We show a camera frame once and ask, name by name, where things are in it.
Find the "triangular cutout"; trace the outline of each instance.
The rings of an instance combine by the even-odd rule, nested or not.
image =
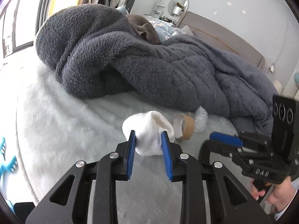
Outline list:
[[[230,178],[223,177],[228,192],[229,200],[232,206],[238,206],[247,202],[247,198],[240,192],[238,187],[234,185]]]
[[[55,193],[52,194],[50,197],[50,202],[65,206],[68,202],[68,197],[70,195],[74,179],[74,175],[68,176],[62,185],[60,185],[60,187],[55,191]]]

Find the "fleece blanket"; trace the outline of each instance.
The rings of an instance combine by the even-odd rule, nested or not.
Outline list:
[[[41,61],[67,93],[98,98],[137,90],[183,111],[199,106],[238,130],[271,134],[273,84],[240,56],[190,35],[151,45],[120,11],[85,4],[50,17],[36,37]]]
[[[122,124],[132,114],[155,110],[172,123],[178,113],[187,113],[149,103],[136,91],[77,99],[64,91],[55,80],[55,73],[38,58],[25,58],[28,62],[21,70],[22,80],[17,85],[14,125],[20,172],[25,176],[35,203],[76,161],[98,161],[114,151],[118,143],[126,141]],[[176,143],[184,152],[197,157],[202,143],[214,131],[237,133],[229,120],[209,115],[203,132],[193,133],[190,140]],[[241,175],[240,167],[230,158],[213,154],[210,161],[216,160],[222,161],[246,187],[249,186],[250,179]],[[136,153],[131,179],[116,184],[119,223],[179,224],[181,186],[181,183],[168,180],[162,156]]]

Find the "camera lens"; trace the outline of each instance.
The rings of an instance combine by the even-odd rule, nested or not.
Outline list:
[[[283,104],[279,105],[279,118],[284,121],[284,118],[286,116],[286,109],[284,108]]]
[[[286,113],[286,120],[289,125],[293,122],[293,111],[291,108],[288,108],[288,111]]]
[[[274,105],[273,105],[273,112],[274,112],[275,115],[277,115],[277,113],[278,113],[277,103],[274,103]]]

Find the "hand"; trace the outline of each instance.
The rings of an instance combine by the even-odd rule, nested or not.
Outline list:
[[[258,200],[260,196],[262,197],[265,195],[266,191],[258,191],[252,182],[253,180],[251,181],[251,195],[253,198]],[[267,202],[275,205],[276,211],[280,212],[292,201],[295,193],[296,191],[291,184],[291,177],[288,176],[283,183],[275,185],[275,188],[267,199]]]

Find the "rolled sock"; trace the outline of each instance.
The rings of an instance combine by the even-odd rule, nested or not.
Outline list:
[[[171,142],[175,140],[173,126],[157,111],[131,115],[124,121],[122,128],[127,140],[131,130],[135,131],[136,152],[142,156],[163,155],[161,147],[163,131],[167,131]]]

